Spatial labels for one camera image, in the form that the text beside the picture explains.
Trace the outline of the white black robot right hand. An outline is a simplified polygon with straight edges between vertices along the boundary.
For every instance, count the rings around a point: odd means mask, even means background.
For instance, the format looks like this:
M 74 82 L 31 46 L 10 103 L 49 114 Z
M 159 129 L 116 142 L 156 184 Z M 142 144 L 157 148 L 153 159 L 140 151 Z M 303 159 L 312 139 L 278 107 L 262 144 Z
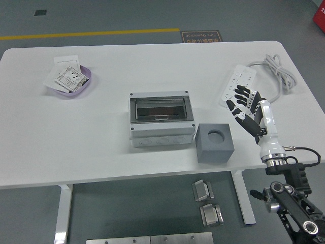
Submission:
M 226 104 L 237 123 L 254 137 L 261 148 L 259 157 L 263 163 L 283 160 L 285 150 L 278 141 L 278 133 L 270 103 L 259 92 L 237 85 L 235 100 Z

